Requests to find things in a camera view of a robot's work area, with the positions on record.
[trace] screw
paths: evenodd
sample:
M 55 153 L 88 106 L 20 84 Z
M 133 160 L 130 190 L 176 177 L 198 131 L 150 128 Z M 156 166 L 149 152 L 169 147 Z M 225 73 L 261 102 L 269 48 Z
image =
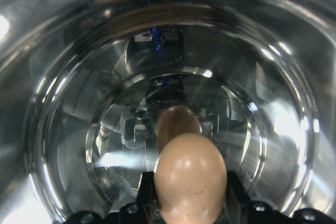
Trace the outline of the screw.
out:
M 315 221 L 316 220 L 315 215 L 309 210 L 303 211 L 302 212 L 302 217 L 307 221 Z
M 127 212 L 131 215 L 131 214 L 135 214 L 137 211 L 139 210 L 137 204 L 131 204 L 128 206 L 127 208 Z
M 80 219 L 81 224 L 90 224 L 92 223 L 95 219 L 92 213 L 86 213 L 83 215 L 83 217 Z
M 258 212 L 264 212 L 266 210 L 265 205 L 261 202 L 256 202 L 253 207 Z

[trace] stainless steel bowl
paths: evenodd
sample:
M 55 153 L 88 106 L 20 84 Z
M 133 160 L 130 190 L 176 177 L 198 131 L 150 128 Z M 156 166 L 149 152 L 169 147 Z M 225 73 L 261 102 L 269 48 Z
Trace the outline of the stainless steel bowl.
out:
M 132 201 L 181 103 L 252 197 L 336 218 L 335 0 L 0 0 L 0 91 L 1 223 Z

